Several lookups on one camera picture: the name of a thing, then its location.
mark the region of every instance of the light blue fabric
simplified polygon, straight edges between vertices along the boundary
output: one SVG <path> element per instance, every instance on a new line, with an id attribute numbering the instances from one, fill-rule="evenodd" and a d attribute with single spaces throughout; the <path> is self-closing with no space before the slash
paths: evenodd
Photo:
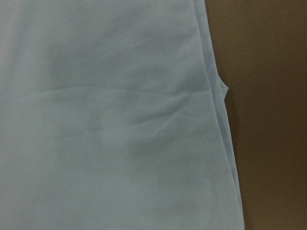
<path id="1" fill-rule="evenodd" d="M 1 230 L 243 230 L 201 0 L 0 0 Z"/>

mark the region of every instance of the brown surface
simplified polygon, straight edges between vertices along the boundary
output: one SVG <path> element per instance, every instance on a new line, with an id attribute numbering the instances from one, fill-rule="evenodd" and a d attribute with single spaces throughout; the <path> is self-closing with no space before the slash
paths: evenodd
<path id="1" fill-rule="evenodd" d="M 206 5 L 246 230 L 307 230 L 307 1 Z"/>

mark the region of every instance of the cloth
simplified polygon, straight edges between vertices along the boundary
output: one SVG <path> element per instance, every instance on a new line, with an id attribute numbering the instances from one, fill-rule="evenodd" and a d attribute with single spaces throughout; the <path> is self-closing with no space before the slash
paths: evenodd
<path id="1" fill-rule="evenodd" d="M 202 0 L 0 0 L 1 230 L 243 230 Z"/>

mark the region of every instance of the brown background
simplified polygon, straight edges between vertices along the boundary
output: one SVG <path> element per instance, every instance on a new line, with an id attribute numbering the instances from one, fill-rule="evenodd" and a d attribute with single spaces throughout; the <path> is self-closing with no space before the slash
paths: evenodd
<path id="1" fill-rule="evenodd" d="M 206 5 L 246 230 L 307 230 L 307 1 Z"/>

